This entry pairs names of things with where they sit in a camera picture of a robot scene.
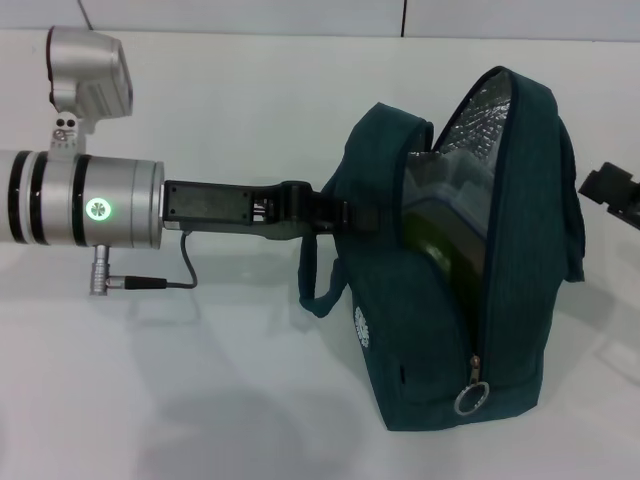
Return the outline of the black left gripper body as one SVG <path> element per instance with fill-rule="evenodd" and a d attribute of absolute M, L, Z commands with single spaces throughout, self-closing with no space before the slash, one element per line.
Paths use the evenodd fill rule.
<path fill-rule="evenodd" d="M 313 190 L 305 182 L 240 186 L 184 181 L 164 183 L 167 230 L 260 236 L 292 240 L 313 233 Z"/>

